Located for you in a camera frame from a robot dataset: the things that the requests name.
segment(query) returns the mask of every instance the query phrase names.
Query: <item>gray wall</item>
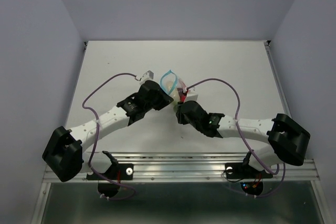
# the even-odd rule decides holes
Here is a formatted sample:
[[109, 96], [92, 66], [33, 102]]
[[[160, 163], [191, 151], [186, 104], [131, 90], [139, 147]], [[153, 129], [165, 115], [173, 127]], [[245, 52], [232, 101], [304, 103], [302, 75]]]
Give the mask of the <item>gray wall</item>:
[[271, 39], [294, 0], [63, 0], [85, 40]]
[[83, 43], [61, 0], [0, 0], [0, 223], [30, 223]]
[[271, 43], [292, 116], [311, 133], [309, 149], [336, 211], [336, 0], [295, 0]]

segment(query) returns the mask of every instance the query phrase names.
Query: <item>wall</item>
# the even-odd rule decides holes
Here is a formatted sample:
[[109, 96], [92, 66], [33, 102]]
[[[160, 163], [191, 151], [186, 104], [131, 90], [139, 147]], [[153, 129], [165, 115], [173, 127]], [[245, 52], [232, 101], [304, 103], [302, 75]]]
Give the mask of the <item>wall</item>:
[[63, 0], [84, 40], [271, 39], [293, 0]]
[[329, 204], [336, 212], [336, 0], [295, 0], [271, 43], [292, 116], [310, 133]]
[[30, 223], [83, 43], [61, 0], [0, 0], [0, 223]]

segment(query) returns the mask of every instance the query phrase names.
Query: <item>plastic bag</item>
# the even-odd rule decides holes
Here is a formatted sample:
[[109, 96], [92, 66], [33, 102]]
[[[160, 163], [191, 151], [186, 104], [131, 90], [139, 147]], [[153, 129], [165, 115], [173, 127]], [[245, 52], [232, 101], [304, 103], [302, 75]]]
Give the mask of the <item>plastic bag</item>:
[[172, 70], [165, 73], [160, 80], [161, 89], [174, 99], [174, 102], [180, 102], [181, 97], [187, 92], [187, 86], [183, 80]]

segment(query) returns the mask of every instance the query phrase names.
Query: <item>white table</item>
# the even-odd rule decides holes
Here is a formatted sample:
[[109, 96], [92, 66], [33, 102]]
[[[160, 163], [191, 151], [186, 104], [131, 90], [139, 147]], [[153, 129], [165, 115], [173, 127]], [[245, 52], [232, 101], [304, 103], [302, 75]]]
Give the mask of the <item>white table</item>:
[[[81, 107], [84, 98], [116, 73], [154, 72], [154, 80], [172, 69], [187, 85], [215, 77], [231, 83], [241, 98], [240, 118], [266, 119], [283, 113], [280, 95], [263, 41], [90, 41], [80, 70], [66, 128], [83, 124], [93, 114]], [[132, 77], [118, 77], [88, 105], [103, 114], [139, 89]], [[196, 88], [207, 112], [233, 116], [237, 100], [220, 82]], [[256, 150], [262, 143], [250, 141]], [[130, 127], [99, 141], [97, 151], [211, 153], [247, 152], [238, 138], [208, 138], [190, 125], [179, 125], [169, 106], [150, 111]]]

